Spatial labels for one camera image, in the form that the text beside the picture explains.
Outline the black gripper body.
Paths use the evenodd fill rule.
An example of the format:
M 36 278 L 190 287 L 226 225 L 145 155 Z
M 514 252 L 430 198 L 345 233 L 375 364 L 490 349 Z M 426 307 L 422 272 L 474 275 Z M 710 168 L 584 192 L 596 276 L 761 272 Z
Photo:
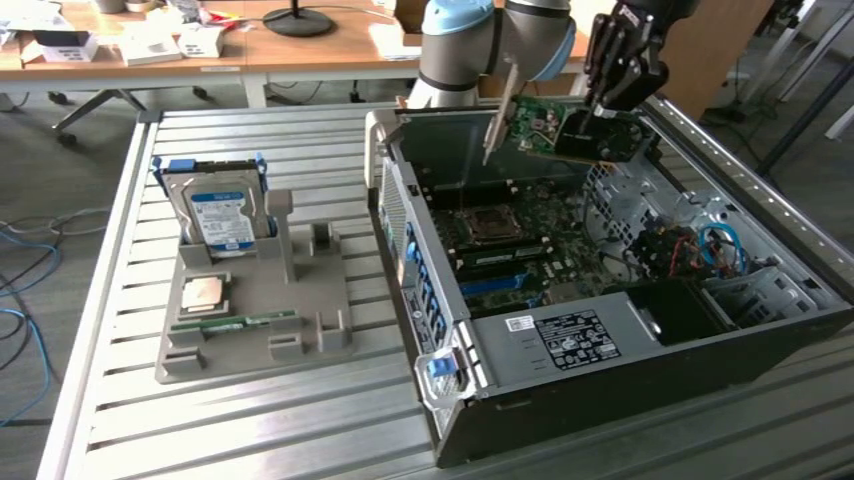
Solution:
M 665 38 L 672 26 L 694 14 L 698 4 L 698 0 L 621 0 L 612 15 L 644 38 Z

